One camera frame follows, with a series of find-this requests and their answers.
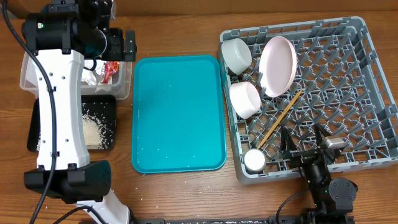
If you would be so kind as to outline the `grey bowl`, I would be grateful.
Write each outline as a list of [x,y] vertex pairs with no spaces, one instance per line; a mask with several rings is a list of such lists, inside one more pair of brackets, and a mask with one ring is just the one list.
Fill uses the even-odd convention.
[[252,63],[249,47],[239,38],[221,44],[221,53],[228,68],[235,74],[243,73]]

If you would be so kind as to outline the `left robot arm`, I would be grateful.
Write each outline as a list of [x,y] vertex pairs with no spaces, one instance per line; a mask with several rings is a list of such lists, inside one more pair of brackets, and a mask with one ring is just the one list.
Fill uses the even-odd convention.
[[135,33],[112,28],[113,1],[53,1],[31,13],[20,40],[34,63],[39,91],[37,167],[27,189],[85,210],[97,223],[134,223],[111,189],[106,160],[92,161],[83,134],[81,76],[85,60],[132,62]]

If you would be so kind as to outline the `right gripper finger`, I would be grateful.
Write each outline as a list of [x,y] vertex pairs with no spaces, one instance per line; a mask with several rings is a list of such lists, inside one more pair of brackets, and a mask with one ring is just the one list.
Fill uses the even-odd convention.
[[282,155],[287,155],[288,153],[296,150],[297,147],[290,135],[289,130],[286,127],[281,128],[280,152]]
[[313,130],[315,132],[317,146],[321,146],[324,137],[331,136],[331,134],[319,123],[314,124]]

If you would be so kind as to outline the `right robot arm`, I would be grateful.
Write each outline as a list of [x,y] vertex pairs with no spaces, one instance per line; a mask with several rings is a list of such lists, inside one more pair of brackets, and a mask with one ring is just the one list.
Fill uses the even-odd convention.
[[328,168],[343,152],[345,141],[326,131],[320,124],[313,126],[317,147],[307,151],[297,149],[286,127],[281,129],[280,153],[289,160],[289,168],[297,168],[307,182],[314,207],[306,208],[287,223],[354,223],[348,214],[353,211],[353,202],[358,186],[346,178],[331,178]]

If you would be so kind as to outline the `red snack wrapper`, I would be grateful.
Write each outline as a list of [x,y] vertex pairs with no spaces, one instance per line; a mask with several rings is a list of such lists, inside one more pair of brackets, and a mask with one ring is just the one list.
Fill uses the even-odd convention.
[[107,61],[104,63],[101,69],[101,81],[102,84],[108,84],[111,77],[118,73],[120,70],[120,62],[117,61]]

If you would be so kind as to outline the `large pink plate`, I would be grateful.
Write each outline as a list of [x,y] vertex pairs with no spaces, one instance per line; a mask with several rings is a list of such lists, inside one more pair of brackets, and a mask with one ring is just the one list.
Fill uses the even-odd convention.
[[297,54],[292,43],[282,36],[275,36],[264,47],[259,73],[265,94],[275,98],[285,93],[293,83],[297,69]]

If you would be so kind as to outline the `teal plastic tray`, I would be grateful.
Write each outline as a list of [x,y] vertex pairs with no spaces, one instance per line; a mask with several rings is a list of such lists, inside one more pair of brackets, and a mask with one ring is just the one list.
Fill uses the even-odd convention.
[[226,158],[217,59],[191,55],[138,61],[132,102],[133,168],[142,174],[218,170]]

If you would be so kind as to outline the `rice pile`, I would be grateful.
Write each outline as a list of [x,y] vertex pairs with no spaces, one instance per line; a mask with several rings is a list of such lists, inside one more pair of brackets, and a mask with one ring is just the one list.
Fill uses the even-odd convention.
[[108,151],[114,147],[115,120],[110,115],[106,116],[104,109],[105,106],[102,111],[96,112],[89,109],[88,104],[83,104],[83,134],[87,150]]

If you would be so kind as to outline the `black tray bin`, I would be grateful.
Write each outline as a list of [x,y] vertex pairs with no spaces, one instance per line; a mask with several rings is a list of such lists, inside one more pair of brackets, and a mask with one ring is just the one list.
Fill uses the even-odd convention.
[[[113,95],[83,95],[82,121],[88,150],[111,150],[116,135],[116,99]],[[27,149],[40,149],[39,101],[35,100],[30,122]]]

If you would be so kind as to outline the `white cup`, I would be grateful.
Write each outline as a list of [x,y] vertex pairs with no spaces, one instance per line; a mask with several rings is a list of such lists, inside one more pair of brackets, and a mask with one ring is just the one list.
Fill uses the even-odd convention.
[[262,172],[266,166],[266,156],[259,149],[248,150],[243,157],[245,169],[250,174]]

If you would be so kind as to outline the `clear plastic bin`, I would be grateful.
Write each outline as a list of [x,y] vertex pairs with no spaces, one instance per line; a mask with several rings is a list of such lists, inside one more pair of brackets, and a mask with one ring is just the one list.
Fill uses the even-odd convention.
[[[60,49],[41,50],[37,59],[42,63],[55,94],[113,95],[118,100],[124,100],[129,96],[131,62],[120,62],[119,72],[111,77],[108,84],[87,85],[81,81],[85,65],[81,53],[75,50],[70,54],[63,54]],[[38,66],[29,54],[25,53],[21,66],[20,88],[40,97],[46,92],[46,82],[42,78]]]

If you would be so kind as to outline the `crumpled white tissue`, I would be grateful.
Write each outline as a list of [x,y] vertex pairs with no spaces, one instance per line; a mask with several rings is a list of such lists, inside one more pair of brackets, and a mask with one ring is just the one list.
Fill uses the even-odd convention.
[[105,61],[85,60],[81,81],[87,85],[97,85],[102,80],[102,71]]

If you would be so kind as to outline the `grey dishwasher rack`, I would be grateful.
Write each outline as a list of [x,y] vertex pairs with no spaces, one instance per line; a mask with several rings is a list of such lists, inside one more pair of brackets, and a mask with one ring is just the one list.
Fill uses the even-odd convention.
[[[297,71],[292,86],[272,98],[261,87],[259,62],[264,47],[275,36],[285,37],[294,46]],[[259,149],[266,156],[262,172],[248,173],[243,157],[248,150],[257,149],[300,90],[303,93],[278,125],[289,130],[298,150],[316,148],[313,126],[319,123],[345,141],[340,157],[329,165],[330,171],[351,172],[397,163],[397,104],[362,18],[233,29],[220,35],[221,42],[235,38],[249,47],[252,63],[237,75],[220,58],[223,89],[229,92],[234,83],[250,82],[261,98],[260,110],[248,119],[228,107],[234,166],[240,183],[260,184],[299,176],[279,152],[281,133],[277,128]]]

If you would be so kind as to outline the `wooden chopstick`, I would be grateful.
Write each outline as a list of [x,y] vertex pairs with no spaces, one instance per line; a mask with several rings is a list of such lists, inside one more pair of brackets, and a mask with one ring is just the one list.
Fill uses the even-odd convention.
[[268,132],[266,133],[264,139],[261,141],[261,143],[258,145],[257,149],[260,149],[265,142],[270,138],[270,136],[272,135],[272,133],[274,132],[274,130],[276,129],[276,127],[278,127],[278,125],[280,124],[280,122],[284,119],[284,117],[286,116],[286,114],[289,112],[289,110],[293,107],[293,105],[297,102],[297,100],[299,99],[299,97],[301,96],[301,94],[303,93],[302,90],[300,90],[293,98],[292,101],[286,106],[285,110],[283,110],[283,112],[281,113],[281,115],[277,118],[277,120],[275,121],[275,123],[272,125],[272,127],[270,128],[270,130],[268,130]]

